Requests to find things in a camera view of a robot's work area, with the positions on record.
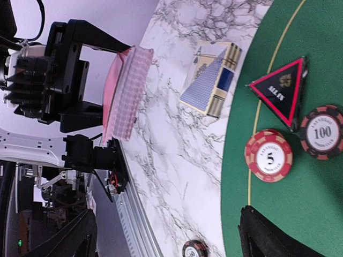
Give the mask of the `red chip stack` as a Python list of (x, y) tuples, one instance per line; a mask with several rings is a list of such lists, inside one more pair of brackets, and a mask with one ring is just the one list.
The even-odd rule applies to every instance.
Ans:
[(293, 165), (293, 151), (284, 136), (273, 129), (253, 135), (244, 149), (247, 166), (266, 183), (284, 179)]

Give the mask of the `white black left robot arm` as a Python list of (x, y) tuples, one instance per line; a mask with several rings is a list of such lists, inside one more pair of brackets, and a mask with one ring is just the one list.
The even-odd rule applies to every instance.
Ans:
[(129, 46), (84, 20), (55, 22), (47, 44), (17, 39), (10, 1), (1, 1), (1, 90), (14, 113), (49, 125), (60, 123), (64, 138), (1, 131), (1, 159), (52, 165), (82, 172), (111, 170), (121, 151), (116, 141), (96, 147), (79, 130), (104, 124), (105, 108), (83, 99), (89, 63), (82, 47), (122, 54)]

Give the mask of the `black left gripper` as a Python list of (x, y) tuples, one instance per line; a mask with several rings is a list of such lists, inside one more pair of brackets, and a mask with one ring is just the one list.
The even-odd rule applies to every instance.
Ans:
[(71, 19), (51, 25), (45, 50), (51, 68), (40, 122), (60, 122), (62, 133), (103, 124), (103, 106), (83, 101), (80, 92), (85, 85), (83, 77), (87, 76), (85, 66), (89, 64), (79, 59), (82, 46), (113, 53), (131, 48), (86, 20)]

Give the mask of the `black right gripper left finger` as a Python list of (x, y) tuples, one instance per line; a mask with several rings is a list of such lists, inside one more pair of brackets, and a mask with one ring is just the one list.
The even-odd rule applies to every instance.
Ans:
[(97, 256), (97, 224), (86, 209), (59, 224), (42, 211), (23, 214), (19, 223), (18, 256)]

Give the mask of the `red playing card deck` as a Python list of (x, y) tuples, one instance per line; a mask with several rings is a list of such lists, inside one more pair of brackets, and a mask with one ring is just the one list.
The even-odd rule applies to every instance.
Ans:
[(141, 46), (116, 55), (103, 91), (103, 144), (130, 139), (153, 55), (153, 49)]

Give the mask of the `black orange 100 chip stack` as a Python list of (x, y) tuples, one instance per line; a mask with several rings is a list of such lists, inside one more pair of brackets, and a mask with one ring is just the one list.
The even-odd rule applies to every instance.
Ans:
[(187, 241), (182, 248), (183, 257), (208, 257), (207, 247), (199, 240)]

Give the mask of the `black red triangular dealer button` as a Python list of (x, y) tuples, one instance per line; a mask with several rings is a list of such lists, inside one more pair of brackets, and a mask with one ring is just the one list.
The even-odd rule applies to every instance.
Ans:
[(297, 132), (308, 74), (308, 58), (302, 56), (246, 85), (289, 129)]

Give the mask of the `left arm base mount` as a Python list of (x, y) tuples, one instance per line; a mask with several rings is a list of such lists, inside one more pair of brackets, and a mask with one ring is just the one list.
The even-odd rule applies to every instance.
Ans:
[(129, 182), (128, 169), (123, 151), (117, 139), (111, 139), (106, 146), (95, 146), (94, 141), (102, 138), (98, 134), (92, 138), (84, 135), (68, 135), (62, 156), (64, 166), (96, 176), (107, 197), (112, 201), (114, 195), (123, 193)]

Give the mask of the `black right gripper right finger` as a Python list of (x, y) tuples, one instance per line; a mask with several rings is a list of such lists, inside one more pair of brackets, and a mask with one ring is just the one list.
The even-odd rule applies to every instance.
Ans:
[(238, 231), (243, 256), (321, 256), (284, 233), (252, 206), (241, 209)]

